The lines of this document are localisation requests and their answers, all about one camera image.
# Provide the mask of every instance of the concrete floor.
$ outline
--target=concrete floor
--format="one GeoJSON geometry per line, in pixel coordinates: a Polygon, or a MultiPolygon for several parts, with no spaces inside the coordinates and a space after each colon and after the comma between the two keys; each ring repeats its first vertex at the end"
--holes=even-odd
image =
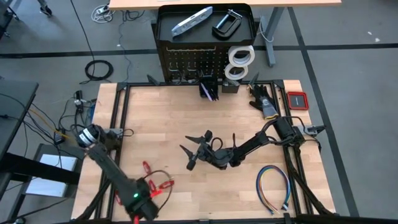
{"type": "MultiPolygon", "coordinates": [[[[83,26],[86,29],[94,51],[121,50],[118,47],[118,25],[120,12],[115,13],[112,22],[96,24],[91,21],[92,10],[106,0],[74,1],[83,26]]],[[[35,1],[16,1],[13,6],[22,21],[12,21],[8,32],[11,38],[0,40],[1,54],[81,52],[88,47],[69,0],[49,1],[54,16],[47,18],[39,13],[35,1]]],[[[348,45],[398,43],[398,2],[393,0],[345,0],[335,7],[294,8],[305,45],[348,45]]],[[[271,8],[254,8],[254,15],[270,16],[271,8]]],[[[151,12],[134,22],[127,22],[122,28],[123,46],[128,50],[155,49],[150,29],[151,12]]],[[[275,32],[274,44],[298,45],[295,29],[286,10],[275,32]]],[[[262,45],[258,37],[255,45],[262,45]]],[[[398,152],[396,143],[398,131],[395,119],[397,106],[390,96],[398,94],[398,49],[348,49],[309,50],[315,78],[322,93],[330,118],[331,127],[343,158],[354,199],[363,217],[398,219],[398,195],[395,194],[398,180],[390,174],[397,169],[398,152]]],[[[314,83],[308,76],[308,62],[304,62],[299,50],[276,51],[277,65],[269,68],[265,52],[257,51],[250,66],[250,79],[257,71],[261,79],[299,79],[310,103],[313,124],[322,124],[318,104],[320,95],[314,94],[314,83]]],[[[133,63],[129,82],[146,82],[146,74],[162,80],[157,54],[132,54],[127,56],[133,63]]],[[[122,55],[100,56],[113,64],[112,82],[126,77],[127,62],[122,55]]],[[[39,83],[35,98],[51,118],[58,120],[65,100],[74,91],[83,90],[86,99],[96,97],[100,82],[87,85],[78,83],[86,80],[84,67],[91,57],[38,57],[25,59],[0,58],[0,76],[7,79],[30,80],[39,83]]],[[[96,74],[105,73],[105,67],[96,67],[96,74]]],[[[67,114],[73,113],[73,107],[67,114]]],[[[29,151],[33,157],[40,139],[28,132],[29,151]]],[[[17,134],[10,151],[22,154],[24,136],[17,134]]],[[[319,135],[322,143],[322,159],[331,188],[336,211],[348,215],[343,191],[331,155],[330,139],[326,133],[319,135]]],[[[4,208],[12,203],[18,188],[10,190],[0,202],[4,208]]],[[[58,201],[59,198],[29,196],[21,213],[29,212],[58,201]]],[[[73,199],[49,210],[27,217],[29,223],[64,222],[70,218],[73,199]]],[[[6,219],[8,211],[0,211],[0,221],[6,219]]]]}

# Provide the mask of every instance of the white tape roll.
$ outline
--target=white tape roll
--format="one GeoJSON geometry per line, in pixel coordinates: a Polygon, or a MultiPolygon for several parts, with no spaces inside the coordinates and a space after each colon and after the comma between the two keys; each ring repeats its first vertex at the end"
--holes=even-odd
{"type": "Polygon", "coordinates": [[[256,56],[256,54],[254,53],[254,48],[251,45],[250,46],[234,46],[234,47],[230,47],[228,50],[228,58],[229,58],[230,64],[232,64],[235,67],[239,67],[239,68],[246,67],[246,66],[250,65],[253,62],[255,56],[256,56]],[[241,50],[248,51],[249,54],[247,54],[243,58],[236,58],[235,57],[236,53],[241,50]]]}
{"type": "Polygon", "coordinates": [[[230,80],[240,80],[243,77],[245,77],[249,72],[249,68],[246,66],[246,67],[240,67],[243,68],[242,72],[239,72],[238,74],[231,74],[231,69],[234,67],[235,66],[231,64],[225,66],[225,77],[229,78],[230,80]]]}

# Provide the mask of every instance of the desk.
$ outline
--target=desk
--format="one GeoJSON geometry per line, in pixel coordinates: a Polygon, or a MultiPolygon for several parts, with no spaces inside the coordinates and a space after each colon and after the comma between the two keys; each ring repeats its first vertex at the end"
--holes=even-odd
{"type": "MultiPolygon", "coordinates": [[[[160,6],[176,5],[176,4],[231,4],[243,3],[240,0],[110,0],[109,8],[111,10],[144,10],[144,9],[158,9],[160,6]]],[[[282,16],[285,7],[296,6],[335,6],[341,4],[341,0],[246,0],[244,3],[252,7],[274,7],[269,21],[266,21],[265,16],[260,17],[261,30],[264,32],[264,45],[266,46],[267,64],[273,67],[276,64],[274,55],[273,39],[279,19],[282,16]]]]}
{"type": "MultiPolygon", "coordinates": [[[[301,91],[298,80],[285,80],[286,91],[301,91]]],[[[116,84],[102,84],[99,89],[93,122],[107,128],[111,121],[116,84]]],[[[121,93],[119,113],[124,93],[121,93]]],[[[267,145],[248,155],[239,167],[218,170],[198,161],[193,171],[185,166],[188,159],[179,144],[196,150],[197,145],[185,139],[185,135],[201,136],[206,130],[213,137],[220,137],[224,147],[232,146],[232,134],[236,133],[236,144],[240,145],[254,136],[264,125],[262,114],[249,105],[252,100],[241,86],[237,94],[220,93],[220,101],[209,102],[200,98],[197,86],[142,86],[131,87],[125,128],[135,134],[123,139],[120,168],[129,176],[144,175],[142,161],[148,161],[152,169],[164,169],[175,179],[172,196],[160,211],[157,220],[197,219],[242,219],[271,218],[256,195],[255,181],[261,167],[273,164],[286,171],[284,153],[280,146],[267,145]]],[[[308,111],[292,111],[305,124],[311,120],[308,111]]],[[[267,135],[277,136],[273,128],[267,135]]],[[[327,209],[334,211],[322,160],[315,142],[306,142],[301,147],[302,162],[308,186],[327,209]]],[[[267,174],[265,194],[279,207],[285,197],[283,178],[276,172],[267,174]]],[[[91,202],[98,190],[101,170],[91,159],[85,159],[75,199],[72,218],[79,216],[91,202]]],[[[162,182],[164,177],[153,180],[162,182]]],[[[301,190],[298,190],[300,206],[305,213],[301,190]]],[[[166,194],[155,198],[161,204],[166,194]]],[[[294,216],[293,203],[288,212],[294,216]]],[[[114,221],[126,221],[124,209],[115,204],[114,221]]]]}

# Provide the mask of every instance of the desk leg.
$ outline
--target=desk leg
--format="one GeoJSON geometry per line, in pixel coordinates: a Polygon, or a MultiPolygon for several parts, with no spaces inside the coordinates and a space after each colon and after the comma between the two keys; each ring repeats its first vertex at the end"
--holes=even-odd
{"type": "Polygon", "coordinates": [[[275,7],[272,11],[271,18],[269,19],[268,24],[265,16],[261,16],[260,18],[261,30],[264,32],[264,36],[267,38],[264,39],[264,43],[267,49],[267,63],[268,66],[270,66],[271,68],[276,64],[274,46],[272,44],[274,41],[274,32],[276,30],[276,27],[278,26],[279,19],[282,16],[284,9],[284,7],[275,7]]]}

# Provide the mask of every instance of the pegboard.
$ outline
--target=pegboard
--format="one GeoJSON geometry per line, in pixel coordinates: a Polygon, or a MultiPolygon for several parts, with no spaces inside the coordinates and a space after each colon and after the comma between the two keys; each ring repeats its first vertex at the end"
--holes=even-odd
{"type": "Polygon", "coordinates": [[[224,78],[229,47],[195,47],[172,49],[164,47],[163,57],[167,73],[166,80],[197,80],[202,75],[224,78]]]}

